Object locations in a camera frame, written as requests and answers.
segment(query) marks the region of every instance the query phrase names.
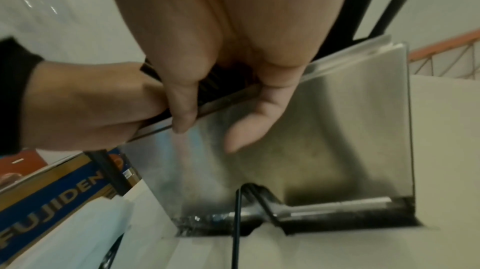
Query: black sleeve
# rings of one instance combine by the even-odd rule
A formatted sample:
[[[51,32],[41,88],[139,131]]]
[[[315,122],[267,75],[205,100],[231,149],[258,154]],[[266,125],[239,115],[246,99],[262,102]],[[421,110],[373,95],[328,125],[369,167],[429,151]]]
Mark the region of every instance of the black sleeve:
[[[20,151],[22,98],[33,69],[43,58],[15,39],[0,41],[0,156]]]

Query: palm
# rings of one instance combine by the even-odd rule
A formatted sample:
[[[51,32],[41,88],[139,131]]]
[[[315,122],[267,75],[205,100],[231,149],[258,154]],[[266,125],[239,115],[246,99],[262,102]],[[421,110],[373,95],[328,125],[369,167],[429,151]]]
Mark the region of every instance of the palm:
[[[198,82],[215,63],[243,62],[263,83],[255,111],[234,125],[226,149],[261,138],[281,116],[342,0],[116,0],[163,79],[174,129],[197,114]]]

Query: stainless steel panel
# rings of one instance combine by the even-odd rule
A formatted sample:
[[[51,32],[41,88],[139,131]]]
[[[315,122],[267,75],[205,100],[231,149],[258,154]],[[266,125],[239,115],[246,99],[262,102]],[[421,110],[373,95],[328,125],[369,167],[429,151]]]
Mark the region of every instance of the stainless steel panel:
[[[203,106],[186,134],[165,120],[121,149],[171,218],[231,212],[244,183],[288,206],[411,197],[407,50],[386,41],[313,62],[282,118],[235,154],[223,137],[250,112],[255,87]]]

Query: white table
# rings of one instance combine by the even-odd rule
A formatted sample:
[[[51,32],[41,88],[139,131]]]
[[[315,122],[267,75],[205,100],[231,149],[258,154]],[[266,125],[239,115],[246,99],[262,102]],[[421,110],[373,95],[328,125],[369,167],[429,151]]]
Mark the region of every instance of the white table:
[[[479,96],[478,82],[411,78],[417,217],[427,227],[246,238],[240,267],[480,268]],[[143,181],[125,198],[135,209],[113,269],[230,267],[230,238],[173,238]]]

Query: hand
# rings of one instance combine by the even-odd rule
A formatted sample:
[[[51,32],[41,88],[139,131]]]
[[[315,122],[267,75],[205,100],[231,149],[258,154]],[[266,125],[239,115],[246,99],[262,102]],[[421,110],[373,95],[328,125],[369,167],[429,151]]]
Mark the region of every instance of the hand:
[[[217,63],[242,62],[263,87],[254,112],[234,124],[225,150],[260,139],[285,111],[343,0],[116,0],[165,86],[173,129],[197,116],[198,83]]]
[[[93,151],[127,141],[167,108],[162,84],[140,67],[41,62],[22,100],[22,147]]]

